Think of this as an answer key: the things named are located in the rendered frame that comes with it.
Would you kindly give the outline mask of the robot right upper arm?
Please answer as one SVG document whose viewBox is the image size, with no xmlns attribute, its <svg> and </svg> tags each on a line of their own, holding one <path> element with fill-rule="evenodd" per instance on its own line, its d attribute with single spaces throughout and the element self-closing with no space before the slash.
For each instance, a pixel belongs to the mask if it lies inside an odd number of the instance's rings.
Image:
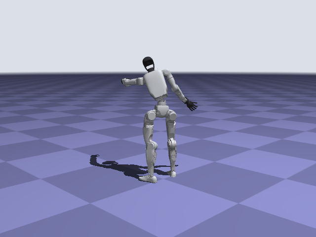
<svg viewBox="0 0 316 237">
<path fill-rule="evenodd" d="M 171 90 L 172 90 L 173 92 L 178 91 L 179 89 L 178 89 L 177 86 L 176 86 L 175 80 L 174 80 L 174 78 L 173 78 L 173 76 L 172 76 L 170 70 L 164 69 L 164 70 L 161 70 L 161 71 L 162 71 L 163 75 L 164 75 L 165 77 L 167 77 L 168 82 L 169 82 L 170 85 L 172 86 L 172 87 L 171 87 Z"/>
</svg>

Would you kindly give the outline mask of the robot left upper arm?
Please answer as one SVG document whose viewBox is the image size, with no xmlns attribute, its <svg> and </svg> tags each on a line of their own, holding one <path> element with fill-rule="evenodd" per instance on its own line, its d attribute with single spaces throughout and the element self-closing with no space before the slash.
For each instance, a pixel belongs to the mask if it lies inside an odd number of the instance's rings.
<svg viewBox="0 0 316 237">
<path fill-rule="evenodd" d="M 144 85 L 144 79 L 143 78 L 137 78 L 137 79 L 131 79 L 131 80 L 124 80 L 125 86 L 131 86 L 131 85 Z"/>
</svg>

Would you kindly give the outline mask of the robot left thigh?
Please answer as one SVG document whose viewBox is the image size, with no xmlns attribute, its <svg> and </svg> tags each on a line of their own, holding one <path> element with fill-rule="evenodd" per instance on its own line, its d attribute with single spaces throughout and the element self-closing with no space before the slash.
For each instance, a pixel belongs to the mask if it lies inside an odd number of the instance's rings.
<svg viewBox="0 0 316 237">
<path fill-rule="evenodd" d="M 158 145 L 156 142 L 152 141 L 153 137 L 153 126 L 154 126 L 154 119 L 156 118 L 156 110 L 150 110 L 146 112 L 144 117 L 144 127 L 143 127 L 143 136 L 146 143 L 146 146 L 152 142 L 155 145 L 155 150 L 158 148 Z"/>
</svg>

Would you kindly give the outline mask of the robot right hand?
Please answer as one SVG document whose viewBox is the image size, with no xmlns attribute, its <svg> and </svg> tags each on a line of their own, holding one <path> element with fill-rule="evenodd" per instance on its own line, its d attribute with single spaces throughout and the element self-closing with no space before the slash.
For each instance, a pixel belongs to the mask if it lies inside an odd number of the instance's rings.
<svg viewBox="0 0 316 237">
<path fill-rule="evenodd" d="M 197 104 L 197 102 L 192 102 L 192 101 L 189 101 L 189 99 L 187 98 L 187 97 L 185 97 L 186 99 L 187 99 L 187 102 L 185 102 L 185 104 L 187 104 L 187 107 L 191 110 L 191 111 L 193 111 L 194 109 L 196 109 L 195 107 L 197 107 L 196 105 L 194 105 L 194 103 L 196 103 Z M 195 106 L 195 107 L 194 107 Z M 194 109 L 193 109 L 193 108 Z M 193 110 L 192 110 L 192 109 Z"/>
</svg>

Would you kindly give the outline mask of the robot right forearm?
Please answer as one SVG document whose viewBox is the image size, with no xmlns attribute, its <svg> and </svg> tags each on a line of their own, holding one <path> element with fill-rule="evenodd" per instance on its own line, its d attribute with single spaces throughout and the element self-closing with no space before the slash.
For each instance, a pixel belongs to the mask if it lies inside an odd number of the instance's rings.
<svg viewBox="0 0 316 237">
<path fill-rule="evenodd" d="M 179 86 L 176 85 L 177 88 L 179 89 L 178 91 L 175 92 L 175 94 L 179 97 L 179 99 L 181 101 L 183 101 L 184 103 L 187 102 L 187 99 L 185 98 L 185 96 L 183 95 L 182 91 L 180 90 Z"/>
</svg>

